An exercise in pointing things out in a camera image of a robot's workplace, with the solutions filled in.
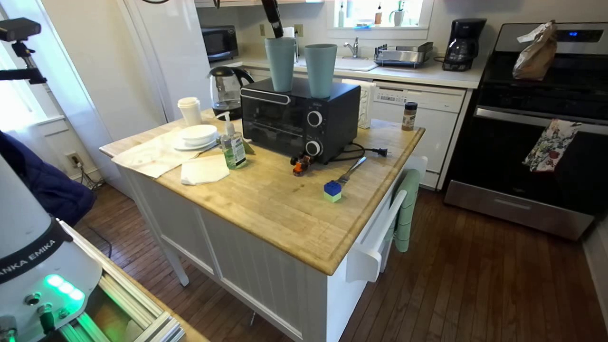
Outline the light blue cup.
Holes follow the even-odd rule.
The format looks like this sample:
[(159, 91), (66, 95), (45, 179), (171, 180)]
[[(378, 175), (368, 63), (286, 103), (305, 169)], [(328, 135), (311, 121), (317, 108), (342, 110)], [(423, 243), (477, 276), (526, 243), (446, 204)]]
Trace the light blue cup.
[(311, 96), (324, 99), (331, 95), (337, 45), (317, 44), (304, 47)]
[(289, 92), (293, 86), (296, 39), (289, 37), (265, 39), (272, 85), (276, 92)]

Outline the white paper cup with lid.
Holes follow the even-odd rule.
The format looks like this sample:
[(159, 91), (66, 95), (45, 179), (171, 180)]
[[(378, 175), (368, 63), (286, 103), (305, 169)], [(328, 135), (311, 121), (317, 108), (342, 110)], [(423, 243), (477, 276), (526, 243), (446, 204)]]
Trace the white paper cup with lid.
[(202, 125), (203, 119), (200, 110), (200, 100), (197, 97), (185, 97), (177, 102), (187, 126)]

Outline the black microwave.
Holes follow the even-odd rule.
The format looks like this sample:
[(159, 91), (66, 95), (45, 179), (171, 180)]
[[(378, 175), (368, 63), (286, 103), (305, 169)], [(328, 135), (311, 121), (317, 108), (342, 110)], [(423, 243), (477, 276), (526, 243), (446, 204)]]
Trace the black microwave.
[(202, 26), (200, 30), (210, 63), (239, 56), (235, 26)]

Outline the black electric kettle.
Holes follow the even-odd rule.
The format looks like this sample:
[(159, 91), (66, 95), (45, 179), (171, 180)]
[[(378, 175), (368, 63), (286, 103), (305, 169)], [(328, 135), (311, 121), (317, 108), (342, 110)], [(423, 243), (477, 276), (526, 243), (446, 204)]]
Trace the black electric kettle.
[(207, 78), (215, 117), (225, 121), (221, 114), (228, 111), (231, 121), (242, 119), (240, 89), (255, 82), (249, 72), (239, 67), (217, 66), (211, 68)]

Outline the window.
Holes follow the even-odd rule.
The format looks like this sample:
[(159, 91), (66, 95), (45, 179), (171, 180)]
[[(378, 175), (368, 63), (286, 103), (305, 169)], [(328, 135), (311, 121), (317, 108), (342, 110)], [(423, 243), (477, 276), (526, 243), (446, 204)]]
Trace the window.
[[(344, 2), (345, 21), (337, 27), (337, 13)], [(374, 26), (378, 3), (382, 6), (382, 24)], [(335, 39), (425, 40), (428, 37), (434, 0), (405, 0), (405, 17), (401, 27), (389, 22), (389, 13), (397, 8), (398, 0), (325, 0), (326, 32)]]

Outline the sink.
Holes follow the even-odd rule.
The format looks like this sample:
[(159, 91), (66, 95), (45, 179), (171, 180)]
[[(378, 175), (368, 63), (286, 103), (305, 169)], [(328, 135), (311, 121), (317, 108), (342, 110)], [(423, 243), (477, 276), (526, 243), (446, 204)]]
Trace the sink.
[(369, 72), (378, 65), (373, 60), (365, 60), (365, 59), (357, 59), (357, 58), (343, 58), (337, 57), (335, 62), (329, 63), (329, 66), (332, 67), (332, 71), (329, 71), (329, 67), (322, 66), (321, 71), (329, 71), (330, 73), (334, 73), (334, 71), (358, 71), (358, 72)]

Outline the toaster oven door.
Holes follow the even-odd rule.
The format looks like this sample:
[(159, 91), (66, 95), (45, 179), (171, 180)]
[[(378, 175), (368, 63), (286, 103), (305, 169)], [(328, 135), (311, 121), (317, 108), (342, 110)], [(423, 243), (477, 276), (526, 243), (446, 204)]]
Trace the toaster oven door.
[(304, 151), (307, 99), (288, 95), (291, 103), (273, 104), (241, 97), (243, 134), (254, 143), (283, 154)]

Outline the white refrigerator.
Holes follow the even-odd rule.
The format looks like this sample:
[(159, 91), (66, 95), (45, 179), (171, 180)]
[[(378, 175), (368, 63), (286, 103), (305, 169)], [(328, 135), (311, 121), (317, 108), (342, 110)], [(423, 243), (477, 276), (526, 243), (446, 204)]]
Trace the white refrigerator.
[(195, 0), (122, 0), (167, 121), (182, 119), (178, 100), (210, 107), (210, 65)]

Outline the black toaster oven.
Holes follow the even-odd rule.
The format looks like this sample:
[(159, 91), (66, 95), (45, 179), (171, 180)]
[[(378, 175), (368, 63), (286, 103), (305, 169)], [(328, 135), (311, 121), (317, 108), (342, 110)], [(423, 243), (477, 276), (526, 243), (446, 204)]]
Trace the black toaster oven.
[[(315, 140), (322, 144), (322, 153), (317, 156), (311, 156), (311, 158), (314, 162), (325, 164), (337, 158), (343, 149), (352, 143), (358, 135), (359, 100), (361, 95), (361, 87), (359, 85), (333, 83), (331, 95), (324, 99), (312, 97), (310, 85), (306, 78), (293, 78), (293, 86), (289, 92), (274, 91), (271, 79), (254, 82), (243, 87), (291, 94), (307, 99), (304, 111), (304, 151), (299, 154), (285, 154), (289, 157), (298, 156), (302, 153), (307, 154), (305, 151), (306, 143)], [(316, 127), (309, 126), (307, 115), (311, 111), (319, 111), (322, 114), (323, 122), (321, 125)]]

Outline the white pitcher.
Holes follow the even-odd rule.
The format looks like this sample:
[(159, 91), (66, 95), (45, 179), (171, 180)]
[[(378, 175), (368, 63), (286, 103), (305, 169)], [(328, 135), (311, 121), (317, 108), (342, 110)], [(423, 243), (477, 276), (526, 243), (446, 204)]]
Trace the white pitcher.
[(405, 0), (398, 0), (397, 8), (389, 13), (389, 22), (391, 22), (394, 27), (401, 27), (405, 13)]

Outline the white patterned towel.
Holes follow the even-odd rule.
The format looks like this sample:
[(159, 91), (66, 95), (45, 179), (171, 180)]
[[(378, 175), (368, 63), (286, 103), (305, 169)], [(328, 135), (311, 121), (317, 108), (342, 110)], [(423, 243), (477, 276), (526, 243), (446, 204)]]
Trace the white patterned towel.
[(371, 111), (373, 108), (376, 83), (355, 79), (343, 79), (341, 82), (343, 82), (343, 84), (359, 85), (361, 87), (358, 127), (361, 129), (369, 129), (371, 127)]

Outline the dish rack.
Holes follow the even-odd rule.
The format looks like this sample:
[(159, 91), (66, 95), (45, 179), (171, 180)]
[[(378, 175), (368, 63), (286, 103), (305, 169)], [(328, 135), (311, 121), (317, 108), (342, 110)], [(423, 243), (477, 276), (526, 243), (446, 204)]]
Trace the dish rack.
[(432, 42), (418, 46), (381, 45), (374, 49), (373, 61), (381, 67), (417, 68), (430, 59), (433, 47)]

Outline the hand sanitizer bottle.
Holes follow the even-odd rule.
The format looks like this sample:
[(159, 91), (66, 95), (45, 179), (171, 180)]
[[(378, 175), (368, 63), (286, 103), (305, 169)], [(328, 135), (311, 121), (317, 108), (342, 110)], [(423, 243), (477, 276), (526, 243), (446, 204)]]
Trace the hand sanitizer bottle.
[(246, 164), (246, 149), (242, 134), (236, 131), (230, 120), (228, 111), (224, 111), (218, 118), (224, 118), (225, 133), (219, 137), (219, 144), (230, 170), (244, 167)]

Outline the white bowl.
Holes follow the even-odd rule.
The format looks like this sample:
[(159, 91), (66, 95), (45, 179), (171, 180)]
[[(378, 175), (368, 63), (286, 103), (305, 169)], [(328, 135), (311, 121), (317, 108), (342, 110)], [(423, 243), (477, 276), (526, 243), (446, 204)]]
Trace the white bowl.
[(202, 146), (216, 140), (219, 131), (214, 125), (188, 126), (180, 131), (179, 137), (187, 146)]

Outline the orange toy car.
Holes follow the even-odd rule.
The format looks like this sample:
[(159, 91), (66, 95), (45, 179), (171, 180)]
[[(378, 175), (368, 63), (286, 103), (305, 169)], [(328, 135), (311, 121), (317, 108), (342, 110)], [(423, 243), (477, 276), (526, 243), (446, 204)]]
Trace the orange toy car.
[(305, 171), (307, 171), (312, 162), (309, 155), (302, 153), (298, 156), (292, 157), (290, 163), (293, 165), (293, 175), (300, 177)]

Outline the white plate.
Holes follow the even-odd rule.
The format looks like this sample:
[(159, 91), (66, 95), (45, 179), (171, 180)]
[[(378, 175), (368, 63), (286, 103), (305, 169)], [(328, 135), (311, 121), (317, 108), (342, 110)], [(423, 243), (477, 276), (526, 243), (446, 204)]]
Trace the white plate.
[(173, 148), (179, 151), (213, 149), (218, 143), (218, 136), (213, 135), (198, 142), (187, 141), (183, 138), (173, 140)]

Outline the white paper napkin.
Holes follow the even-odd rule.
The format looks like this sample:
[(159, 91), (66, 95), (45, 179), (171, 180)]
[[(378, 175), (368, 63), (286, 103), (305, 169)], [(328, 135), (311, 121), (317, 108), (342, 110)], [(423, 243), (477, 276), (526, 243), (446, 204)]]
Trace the white paper napkin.
[(181, 165), (181, 184), (195, 186), (217, 182), (229, 176), (229, 168), (222, 154), (196, 158)]

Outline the spice jar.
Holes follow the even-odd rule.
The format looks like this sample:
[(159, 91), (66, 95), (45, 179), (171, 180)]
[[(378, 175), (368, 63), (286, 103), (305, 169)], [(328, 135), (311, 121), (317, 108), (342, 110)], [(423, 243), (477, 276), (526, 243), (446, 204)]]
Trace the spice jar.
[(406, 102), (402, 115), (401, 129), (404, 131), (412, 131), (415, 128), (415, 120), (417, 114), (417, 102)]

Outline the metal fork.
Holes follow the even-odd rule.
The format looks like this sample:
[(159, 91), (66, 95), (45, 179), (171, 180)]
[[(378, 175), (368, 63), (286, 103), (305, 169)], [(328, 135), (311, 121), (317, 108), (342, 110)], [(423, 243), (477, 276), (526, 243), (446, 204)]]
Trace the metal fork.
[(346, 184), (350, 179), (352, 173), (354, 173), (354, 171), (356, 171), (356, 169), (358, 169), (358, 167), (360, 167), (361, 164), (363, 164), (366, 160), (367, 157), (365, 156), (359, 158), (343, 175), (338, 178), (337, 182), (341, 185)]

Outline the white cloth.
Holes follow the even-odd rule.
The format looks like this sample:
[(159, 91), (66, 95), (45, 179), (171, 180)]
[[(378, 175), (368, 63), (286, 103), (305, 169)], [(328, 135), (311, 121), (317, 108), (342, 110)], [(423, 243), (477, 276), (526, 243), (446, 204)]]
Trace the white cloth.
[(178, 131), (179, 128), (174, 128), (118, 154), (111, 160), (124, 168), (158, 178), (201, 153), (199, 150), (174, 149), (173, 143), (178, 139)]

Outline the black coffee maker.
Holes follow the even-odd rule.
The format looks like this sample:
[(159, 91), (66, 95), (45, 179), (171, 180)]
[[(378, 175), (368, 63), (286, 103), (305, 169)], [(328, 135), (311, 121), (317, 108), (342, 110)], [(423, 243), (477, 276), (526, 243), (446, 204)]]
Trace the black coffee maker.
[(479, 54), (479, 38), (486, 18), (459, 18), (452, 21), (448, 46), (442, 63), (443, 71), (465, 72)]

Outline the white dishwasher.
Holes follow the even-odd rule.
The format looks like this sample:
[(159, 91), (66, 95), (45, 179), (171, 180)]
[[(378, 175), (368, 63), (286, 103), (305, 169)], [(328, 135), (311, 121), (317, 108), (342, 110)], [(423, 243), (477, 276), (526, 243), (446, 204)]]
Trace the white dishwasher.
[(421, 185), (438, 190), (439, 178), (465, 98), (465, 90), (378, 80), (374, 82), (376, 90), (371, 110), (373, 119), (400, 124), (405, 104), (417, 103), (415, 126), (421, 126), (426, 131), (413, 154), (427, 158), (427, 169)]

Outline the green towel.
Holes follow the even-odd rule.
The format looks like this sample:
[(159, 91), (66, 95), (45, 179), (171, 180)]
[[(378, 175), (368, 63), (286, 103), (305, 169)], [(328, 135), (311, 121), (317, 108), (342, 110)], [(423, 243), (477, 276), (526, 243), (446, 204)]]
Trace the green towel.
[(386, 239), (391, 239), (400, 253), (409, 249), (420, 180), (420, 173), (416, 169), (406, 169), (404, 175), (389, 208), (389, 229), (386, 235)]

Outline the brown paper bag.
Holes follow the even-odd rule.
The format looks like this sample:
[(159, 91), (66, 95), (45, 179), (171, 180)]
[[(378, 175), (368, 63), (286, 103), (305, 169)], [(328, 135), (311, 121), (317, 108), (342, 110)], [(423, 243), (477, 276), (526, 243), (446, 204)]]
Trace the brown paper bag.
[(513, 78), (543, 80), (557, 51), (556, 22), (551, 20), (541, 24), (531, 32), (517, 37), (517, 41), (529, 45), (521, 51), (515, 62)]

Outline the dark blue jacket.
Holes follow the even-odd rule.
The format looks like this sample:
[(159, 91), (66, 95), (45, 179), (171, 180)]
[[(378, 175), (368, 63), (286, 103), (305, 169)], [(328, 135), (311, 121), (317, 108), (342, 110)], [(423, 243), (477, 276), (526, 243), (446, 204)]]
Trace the dark blue jacket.
[(6, 160), (46, 212), (76, 225), (94, 206), (97, 196), (43, 161), (16, 138), (0, 131), (0, 155)]

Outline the stove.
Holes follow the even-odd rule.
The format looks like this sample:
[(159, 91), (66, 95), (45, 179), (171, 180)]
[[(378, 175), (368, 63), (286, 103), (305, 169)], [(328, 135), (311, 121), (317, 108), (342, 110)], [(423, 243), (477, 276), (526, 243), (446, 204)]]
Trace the stove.
[(465, 115), (444, 202), (569, 240), (608, 216), (608, 136), (577, 132), (554, 172), (523, 165), (547, 126), (474, 117), (476, 108), (608, 125), (608, 21), (557, 24), (543, 80), (512, 70), (532, 23), (504, 24)]

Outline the floral towel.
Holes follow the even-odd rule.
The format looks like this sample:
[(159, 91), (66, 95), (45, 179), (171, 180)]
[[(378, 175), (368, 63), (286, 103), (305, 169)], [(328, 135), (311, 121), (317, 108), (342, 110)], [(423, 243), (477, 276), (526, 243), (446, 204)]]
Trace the floral towel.
[(554, 172), (581, 125), (552, 119), (522, 164), (531, 172)]

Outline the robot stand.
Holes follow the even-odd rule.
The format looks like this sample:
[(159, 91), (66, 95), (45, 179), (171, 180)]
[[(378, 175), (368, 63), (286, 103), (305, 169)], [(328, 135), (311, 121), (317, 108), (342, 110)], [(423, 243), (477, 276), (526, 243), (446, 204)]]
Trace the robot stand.
[(58, 328), (64, 342), (210, 342), (66, 223), (74, 242), (102, 267), (83, 313)]

